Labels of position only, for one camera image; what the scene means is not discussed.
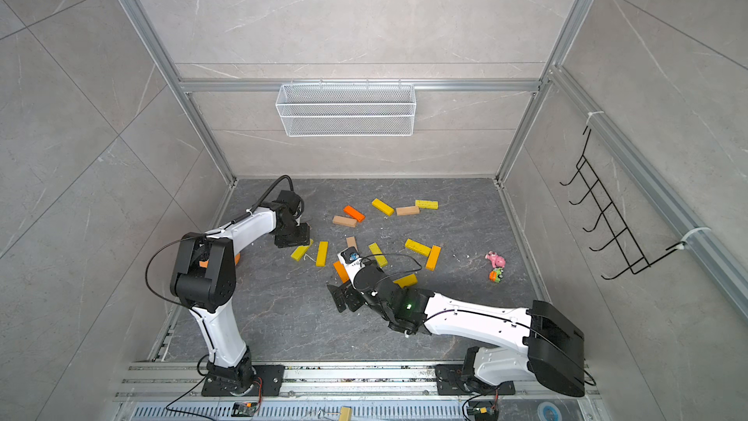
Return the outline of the yellow block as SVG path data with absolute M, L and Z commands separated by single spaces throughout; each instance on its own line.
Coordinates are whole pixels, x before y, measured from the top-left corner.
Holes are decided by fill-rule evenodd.
M 395 284 L 401 288 L 409 288 L 418 284 L 418 278 L 416 274 L 410 274 L 395 280 Z
M 432 249 L 414 240 L 407 239 L 404 245 L 409 251 L 414 251 L 418 255 L 429 256 Z
M 376 208 L 376 210 L 379 210 L 379 212 L 383 212 L 383 214 L 385 214 L 386 216 L 392 216 L 395 213 L 395 209 L 393 207 L 389 206 L 378 198 L 375 198 L 371 202 L 371 204 L 372 206 L 374 206 L 374 208 Z
M 301 261 L 305 257 L 305 255 L 307 255 L 307 252 L 309 251 L 309 249 L 311 249 L 313 243 L 313 241 L 310 241 L 308 245 L 297 247 L 292 253 L 291 258 L 297 262 Z
M 318 253 L 315 259 L 315 265 L 317 267 L 325 267 L 327 262 L 328 248 L 329 242 L 322 241 L 321 243 L 319 243 Z

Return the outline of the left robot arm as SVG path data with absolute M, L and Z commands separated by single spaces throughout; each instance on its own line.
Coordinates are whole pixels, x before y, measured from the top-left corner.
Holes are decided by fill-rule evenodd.
M 241 252 L 270 235 L 279 249 L 309 246 L 310 226 L 301 220 L 304 201 L 289 175 L 281 175 L 241 216 L 207 232 L 190 232 L 165 245 L 177 245 L 169 292 L 157 292 L 149 282 L 152 260 L 144 271 L 146 288 L 157 298 L 187 309 L 208 347 L 206 381 L 239 396 L 260 385 L 251 351 L 238 330 L 233 311 L 236 268 Z

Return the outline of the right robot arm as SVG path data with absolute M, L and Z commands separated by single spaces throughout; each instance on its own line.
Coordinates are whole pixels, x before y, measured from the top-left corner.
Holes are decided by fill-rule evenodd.
M 551 303 L 529 308 L 498 308 L 448 297 L 432 290 L 397 284 L 376 263 L 357 257 L 338 259 L 343 283 L 332 294 L 339 309 L 366 306 L 389 329 L 457 336 L 476 341 L 467 350 L 458 382 L 481 392 L 508 382 L 536 381 L 557 394 L 580 398 L 597 384 L 586 369 L 584 332 Z

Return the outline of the yellow block bottom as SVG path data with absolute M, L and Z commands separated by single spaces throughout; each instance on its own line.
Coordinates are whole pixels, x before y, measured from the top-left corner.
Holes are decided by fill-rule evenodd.
M 401 288 L 409 288 L 418 284 L 418 278 L 416 274 L 410 274 L 395 280 L 395 284 Z

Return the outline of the orange block lower centre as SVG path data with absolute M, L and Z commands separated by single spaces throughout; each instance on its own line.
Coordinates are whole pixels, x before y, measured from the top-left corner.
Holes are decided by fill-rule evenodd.
M 341 280 L 342 283 L 346 283 L 346 282 L 350 281 L 349 275 L 348 275 L 348 273 L 347 273 L 344 265 L 340 261 L 336 261 L 333 264 L 333 267 L 334 267 L 336 273 L 338 274 L 338 276 L 339 276 L 339 278 L 340 278 L 340 280 Z

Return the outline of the orange block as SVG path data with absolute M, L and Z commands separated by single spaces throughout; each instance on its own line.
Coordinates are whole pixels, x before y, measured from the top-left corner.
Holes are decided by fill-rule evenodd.
M 344 208 L 344 213 L 347 216 L 350 216 L 350 218 L 354 218 L 357 222 L 363 222 L 365 220 L 365 215 L 351 206 L 346 206 Z
M 348 273 L 347 273 L 344 265 L 340 261 L 336 261 L 333 264 L 333 267 L 334 267 L 336 273 L 338 274 L 338 276 L 339 276 L 339 278 L 340 278 L 340 280 L 341 280 L 342 283 L 346 283 L 346 282 L 350 281 L 349 275 L 348 275 Z

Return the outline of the yellow-green block centre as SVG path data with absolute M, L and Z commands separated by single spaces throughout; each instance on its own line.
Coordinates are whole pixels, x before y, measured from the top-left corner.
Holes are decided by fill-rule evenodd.
M 372 257 L 376 260 L 376 263 L 379 267 L 385 267 L 389 264 L 388 260 L 383 254 L 383 251 L 377 243 L 372 243 L 368 247 Z

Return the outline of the yellow-green block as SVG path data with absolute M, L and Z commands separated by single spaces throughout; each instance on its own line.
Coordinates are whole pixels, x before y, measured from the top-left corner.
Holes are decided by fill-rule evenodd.
M 383 251 L 377 243 L 372 243 L 368 247 L 372 257 L 376 260 L 376 263 L 379 267 L 385 267 L 389 264 L 388 260 L 383 254 Z
M 416 200 L 415 206 L 419 209 L 425 209 L 425 210 L 437 210 L 439 208 L 438 201 L 428 201 L 428 200 Z

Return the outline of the orange-yellow block right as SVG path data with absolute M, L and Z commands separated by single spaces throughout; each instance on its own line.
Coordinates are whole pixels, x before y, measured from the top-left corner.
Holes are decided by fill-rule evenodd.
M 426 269 L 430 271 L 434 271 L 436 269 L 436 265 L 438 265 L 438 259 L 441 254 L 441 247 L 433 246 L 430 248 L 430 254 L 427 259 Z

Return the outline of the orange block upper centre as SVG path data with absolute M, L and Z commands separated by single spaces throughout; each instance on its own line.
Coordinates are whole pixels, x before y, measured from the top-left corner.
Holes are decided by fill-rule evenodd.
M 365 215 L 351 206 L 346 206 L 344 208 L 344 213 L 347 216 L 350 216 L 350 218 L 354 218 L 357 222 L 363 222 L 365 220 Z

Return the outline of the orange plush toy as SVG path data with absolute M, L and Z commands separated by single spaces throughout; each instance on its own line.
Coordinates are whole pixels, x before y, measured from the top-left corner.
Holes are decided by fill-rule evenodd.
M 241 255 L 239 253 L 237 253 L 235 255 L 235 258 L 234 258 L 234 263 L 235 263 L 236 266 L 239 265 L 240 259 L 241 259 Z M 199 260 L 199 266 L 201 268 L 208 268 L 208 265 L 210 265 L 210 261 L 207 258 Z

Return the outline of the yellow block top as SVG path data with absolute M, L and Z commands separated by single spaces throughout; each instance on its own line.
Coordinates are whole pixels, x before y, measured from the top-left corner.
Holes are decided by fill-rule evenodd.
M 395 213 L 395 209 L 393 207 L 389 206 L 378 198 L 375 198 L 371 202 L 371 204 L 372 206 L 374 206 L 374 208 L 376 208 L 376 210 L 379 210 L 379 212 L 383 212 L 383 214 L 385 214 L 386 216 L 392 216 Z

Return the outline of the tan block top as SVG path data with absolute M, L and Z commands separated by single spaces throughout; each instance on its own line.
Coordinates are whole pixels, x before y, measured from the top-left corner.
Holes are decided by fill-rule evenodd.
M 397 208 L 398 216 L 414 216 L 414 214 L 420 214 L 420 208 L 418 206 Z

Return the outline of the small orange green toy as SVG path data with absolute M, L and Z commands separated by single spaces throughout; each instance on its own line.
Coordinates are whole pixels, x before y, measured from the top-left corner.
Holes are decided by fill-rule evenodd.
M 489 280 L 494 283 L 500 283 L 502 282 L 503 274 L 504 274 L 504 269 L 495 268 L 490 272 Z

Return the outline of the pink pig toy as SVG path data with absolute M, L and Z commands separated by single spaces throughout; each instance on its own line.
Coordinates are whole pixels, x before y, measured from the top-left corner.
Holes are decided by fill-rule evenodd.
M 485 258 L 491 263 L 493 269 L 504 269 L 506 267 L 506 259 L 498 253 L 494 253 L 494 251 L 489 251 Z

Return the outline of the yellow-green block top right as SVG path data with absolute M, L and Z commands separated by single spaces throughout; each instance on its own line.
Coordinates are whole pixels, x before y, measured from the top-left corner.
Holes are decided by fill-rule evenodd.
M 428 200 L 416 200 L 415 206 L 419 209 L 425 209 L 425 210 L 437 210 L 439 208 L 438 201 L 428 201 Z

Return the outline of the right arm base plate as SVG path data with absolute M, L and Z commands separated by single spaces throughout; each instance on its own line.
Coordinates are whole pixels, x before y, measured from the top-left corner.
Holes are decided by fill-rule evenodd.
M 440 396 L 467 394 L 513 396 L 516 394 L 513 381 L 491 385 L 476 377 L 473 364 L 478 350 L 479 347 L 477 346 L 467 349 L 463 364 L 437 364 L 434 367 Z

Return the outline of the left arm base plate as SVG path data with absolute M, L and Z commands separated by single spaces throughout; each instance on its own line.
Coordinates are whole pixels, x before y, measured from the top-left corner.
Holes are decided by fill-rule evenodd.
M 277 397 L 280 395 L 284 370 L 281 364 L 222 368 L 208 363 L 208 375 L 202 388 L 203 397 Z

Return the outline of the aluminium rail frame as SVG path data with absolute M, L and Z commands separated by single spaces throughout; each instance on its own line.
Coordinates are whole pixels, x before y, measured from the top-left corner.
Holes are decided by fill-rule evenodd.
M 607 420 L 599 392 L 555 394 L 537 382 L 483 395 L 450 377 L 456 362 L 270 363 L 261 389 L 209 396 L 194 364 L 134 363 L 113 395 L 117 420 Z

